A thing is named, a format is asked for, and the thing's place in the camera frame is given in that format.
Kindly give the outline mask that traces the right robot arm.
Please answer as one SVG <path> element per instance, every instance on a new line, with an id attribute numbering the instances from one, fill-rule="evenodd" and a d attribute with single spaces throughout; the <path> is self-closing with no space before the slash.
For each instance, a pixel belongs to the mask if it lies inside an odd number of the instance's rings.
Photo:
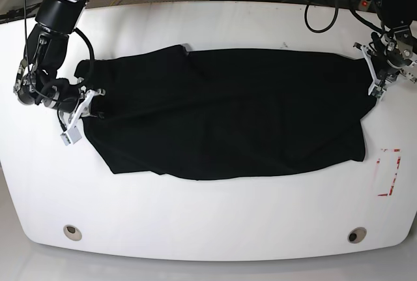
<path id="1" fill-rule="evenodd" d="M 73 113 L 86 101 L 82 91 L 94 72 L 94 49 L 87 36 L 77 27 L 81 13 L 89 0 L 43 0 L 35 16 L 35 26 L 25 32 L 25 47 L 14 93 L 24 105 L 44 104 L 57 112 L 63 130 L 67 125 L 64 113 Z M 63 65 L 69 37 L 77 34 L 89 51 L 87 74 L 72 84 L 66 78 L 58 78 Z"/>

